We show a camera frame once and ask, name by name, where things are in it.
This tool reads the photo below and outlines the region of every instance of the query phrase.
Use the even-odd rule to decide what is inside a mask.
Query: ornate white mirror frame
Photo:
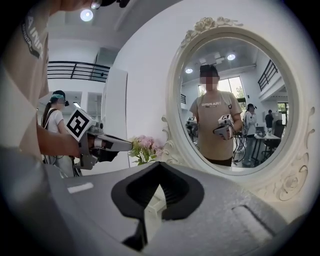
[[[277,30],[286,31],[286,26],[288,25],[279,24],[280,28]],[[299,196],[310,172],[310,161],[319,163],[318,158],[310,159],[309,157],[310,143],[312,143],[313,150],[320,150],[320,140],[316,137],[318,132],[312,134],[317,129],[315,124],[320,121],[319,108],[317,103],[308,100],[307,94],[308,90],[319,91],[319,84],[314,83],[319,81],[318,74],[314,72],[319,67],[319,62],[315,57],[309,59],[309,62],[303,59],[301,60],[303,63],[294,63],[292,56],[295,53],[292,52],[292,47],[284,51],[285,45],[274,47],[270,43],[276,34],[258,34],[257,31],[251,31],[249,27],[241,24],[241,21],[223,17],[216,20],[203,18],[194,25],[194,30],[186,33],[185,39],[172,60],[167,77],[166,114],[162,120],[168,124],[168,129],[164,130],[168,133],[168,140],[161,160],[225,177],[242,184],[264,200],[284,202]],[[260,166],[235,172],[233,175],[222,167],[209,165],[209,162],[198,151],[195,151],[180,119],[182,70],[199,47],[211,40],[223,37],[245,40],[268,55],[281,73],[290,104],[290,119],[283,142],[276,153]],[[300,53],[305,52],[307,56],[310,55],[307,46],[297,50]],[[301,65],[304,65],[303,70],[299,69]],[[304,81],[313,81],[313,83],[306,84]]]

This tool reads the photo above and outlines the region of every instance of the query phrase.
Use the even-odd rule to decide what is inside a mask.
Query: mirror
[[[237,38],[201,45],[180,74],[180,120],[194,150],[231,172],[255,168],[283,143],[286,85],[262,50]]]

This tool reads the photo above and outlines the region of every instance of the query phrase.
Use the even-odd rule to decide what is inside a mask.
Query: ceiling light
[[[78,103],[74,102],[73,105],[75,105],[77,108],[81,109]]]
[[[80,13],[80,18],[84,22],[91,21],[93,17],[94,17],[94,14],[93,14],[92,10],[89,10],[89,9],[85,9]]]
[[[229,61],[233,61],[235,58],[236,58],[236,56],[235,56],[234,54],[230,54],[230,55],[228,55],[228,57],[227,57],[227,59],[228,59]]]

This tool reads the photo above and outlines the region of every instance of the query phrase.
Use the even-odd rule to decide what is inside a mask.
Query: black backpack strap
[[[51,109],[50,111],[49,111],[49,113],[48,113],[48,115],[46,116],[46,120],[45,120],[45,123],[44,123],[44,129],[46,129],[47,130],[47,126],[48,126],[48,122],[49,122],[49,118],[50,118],[50,116],[51,116],[51,114],[53,113],[53,112],[55,112],[57,109],[56,108],[54,108],[54,109]]]

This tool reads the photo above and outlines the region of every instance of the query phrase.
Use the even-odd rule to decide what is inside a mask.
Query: balcony railing
[[[186,104],[186,96],[181,94],[181,103]]]
[[[274,77],[276,73],[278,73],[278,69],[270,59],[268,65],[266,66],[262,76],[258,81],[261,91],[266,87],[266,85],[269,84],[270,80]]]
[[[105,83],[110,67],[76,61],[49,61],[48,79],[80,79]]]

